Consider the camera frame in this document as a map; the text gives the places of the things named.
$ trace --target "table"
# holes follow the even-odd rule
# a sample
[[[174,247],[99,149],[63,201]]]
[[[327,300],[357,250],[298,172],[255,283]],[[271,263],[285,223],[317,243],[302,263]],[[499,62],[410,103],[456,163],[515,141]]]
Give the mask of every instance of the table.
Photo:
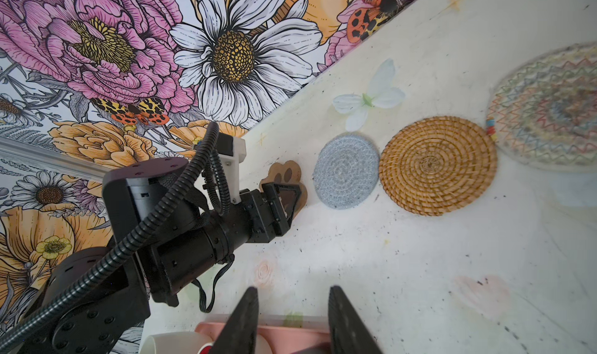
[[[302,316],[305,326],[325,325],[329,287],[338,284],[385,353],[597,352],[595,175],[540,171],[499,152],[487,192],[442,217],[406,212],[379,183],[358,207],[329,209],[311,179],[321,148],[343,132],[332,99],[364,92],[389,57],[399,67],[394,85],[407,99],[370,111],[360,130],[380,152],[425,117],[484,125],[504,75],[543,52],[594,40],[595,0],[416,1],[245,136],[241,187],[257,187],[272,163],[293,159],[307,206],[286,236],[236,251],[212,314],[199,312],[191,285],[176,308],[151,303],[143,337],[225,320],[255,283],[263,320]],[[572,201],[585,206],[561,203]],[[211,285],[214,274],[200,280]],[[458,296],[467,287],[457,280],[482,283],[491,275],[510,295],[499,317],[482,316]]]

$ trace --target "floral wallpaper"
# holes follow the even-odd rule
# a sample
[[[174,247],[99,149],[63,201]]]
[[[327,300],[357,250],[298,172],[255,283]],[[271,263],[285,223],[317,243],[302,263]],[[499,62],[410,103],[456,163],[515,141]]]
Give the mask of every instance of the floral wallpaper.
[[[241,136],[414,0],[0,0],[0,137],[122,167]]]
[[[101,184],[0,159],[0,335],[11,329],[51,271],[112,237]],[[114,347],[138,352],[143,324]]]

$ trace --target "orange spotted butterfly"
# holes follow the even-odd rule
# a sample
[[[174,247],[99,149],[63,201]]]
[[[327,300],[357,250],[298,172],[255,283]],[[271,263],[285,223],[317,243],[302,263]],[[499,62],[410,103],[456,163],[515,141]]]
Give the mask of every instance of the orange spotted butterfly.
[[[359,8],[348,19],[348,42],[364,41],[373,32],[395,16],[403,6],[401,0],[362,0],[373,8]]]
[[[112,119],[124,125],[135,125],[137,120],[144,125],[149,123],[166,125],[170,120],[164,113],[164,104],[157,97],[143,99],[137,106],[132,104],[127,106],[98,97],[90,100],[98,109],[108,112],[112,115]]]

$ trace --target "round coaster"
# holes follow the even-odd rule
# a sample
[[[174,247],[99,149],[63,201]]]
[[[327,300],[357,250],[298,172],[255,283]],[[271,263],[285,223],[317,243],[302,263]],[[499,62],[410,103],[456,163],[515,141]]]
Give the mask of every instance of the round coaster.
[[[379,175],[399,206],[440,216],[481,196],[496,167],[496,147],[480,126],[459,117],[432,117],[394,135],[383,150]]]
[[[553,171],[597,171],[597,44],[547,53],[507,75],[487,133],[513,159]]]
[[[357,134],[332,139],[319,153],[313,182],[319,199],[333,209],[365,200],[377,184],[377,149]]]

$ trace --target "gray knitted coaster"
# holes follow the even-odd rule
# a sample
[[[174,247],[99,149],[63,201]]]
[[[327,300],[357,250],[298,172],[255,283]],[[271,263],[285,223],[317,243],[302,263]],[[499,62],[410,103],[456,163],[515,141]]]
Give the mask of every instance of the gray knitted coaster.
[[[321,201],[333,209],[362,203],[378,179],[377,149],[357,134],[343,134],[328,142],[319,153],[313,182]]]

